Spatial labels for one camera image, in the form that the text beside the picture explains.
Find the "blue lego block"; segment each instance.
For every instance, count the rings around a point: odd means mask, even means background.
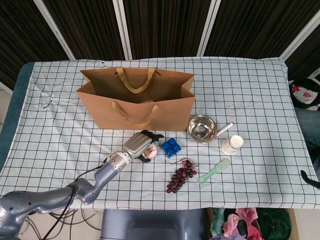
[[[173,155],[181,151],[181,147],[174,138],[170,138],[168,141],[162,144],[161,147],[168,158],[171,158]]]

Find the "paper bag handle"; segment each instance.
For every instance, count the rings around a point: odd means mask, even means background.
[[[135,122],[132,122],[129,117],[121,110],[120,106],[118,103],[116,103],[115,101],[112,102],[112,108],[118,113],[120,114],[120,116],[122,117],[122,120],[127,123],[127,124],[130,124],[130,125],[133,125],[139,129],[144,129],[150,122],[151,122],[151,119],[153,117],[153,115],[155,114],[155,112],[158,110],[158,106],[155,104],[153,105],[153,108],[152,108],[152,111],[151,111],[151,114],[150,114],[150,117],[147,121],[145,122],[142,122],[142,123],[135,123]]]
[[[149,82],[152,78],[152,76],[154,75],[155,71],[156,71],[156,68],[153,67],[153,68],[148,68],[148,72],[147,72],[147,78],[146,78],[146,81],[144,82],[144,84],[138,88],[134,88],[132,87],[131,83],[128,81],[127,79],[127,76],[124,72],[124,69],[122,67],[117,67],[116,68],[116,71],[119,75],[119,78],[121,80],[121,82],[123,82],[123,84],[125,85],[125,87],[132,93],[134,94],[138,94],[138,93],[141,93],[142,91],[144,91],[148,85],[149,85]]]

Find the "stainless steel bowl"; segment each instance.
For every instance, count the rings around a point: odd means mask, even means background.
[[[190,137],[198,143],[207,144],[216,138],[218,127],[211,117],[198,115],[190,119],[188,124]]]

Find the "table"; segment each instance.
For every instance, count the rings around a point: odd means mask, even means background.
[[[167,159],[159,149],[151,163],[134,160],[92,205],[75,200],[71,208],[320,207],[320,194],[299,175],[304,170],[316,179],[289,96],[287,67],[276,58],[36,62],[0,174],[2,196],[13,190],[64,187],[96,167],[107,154],[121,150],[135,131],[98,129],[76,94],[85,83],[80,70],[118,66],[194,73],[192,114],[212,117],[219,128],[229,122],[236,124],[207,145],[192,141],[185,132],[157,131],[166,139],[176,138],[182,146],[176,157]],[[245,144],[236,155],[225,156],[220,149],[222,141],[235,134],[242,136]],[[194,177],[177,194],[167,194],[166,184],[180,166],[172,163],[183,157],[199,164],[196,170],[200,175],[223,158],[231,161],[231,167],[213,176],[211,184],[199,186]],[[92,183],[93,174],[86,175]]]

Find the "green brush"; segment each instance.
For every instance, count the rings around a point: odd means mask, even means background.
[[[221,162],[216,164],[214,168],[208,172],[206,175],[203,175],[198,178],[198,183],[203,184],[206,181],[208,181],[209,178],[211,178],[214,174],[221,173],[223,170],[225,170],[227,167],[230,166],[230,161],[228,159],[223,159]]]

